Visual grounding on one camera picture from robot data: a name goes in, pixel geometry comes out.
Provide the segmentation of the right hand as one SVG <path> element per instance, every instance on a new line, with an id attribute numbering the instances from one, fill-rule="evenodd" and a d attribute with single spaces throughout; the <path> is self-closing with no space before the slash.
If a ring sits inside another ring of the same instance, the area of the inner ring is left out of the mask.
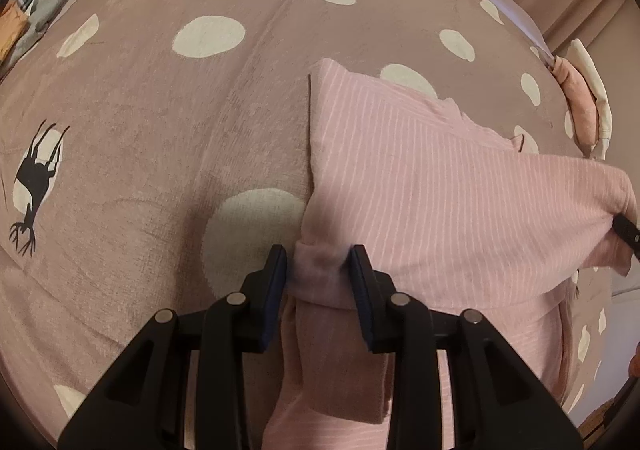
<path id="1" fill-rule="evenodd" d="M 636 351 L 630 360 L 628 374 L 631 378 L 640 378 L 640 344 L 637 345 Z"/>

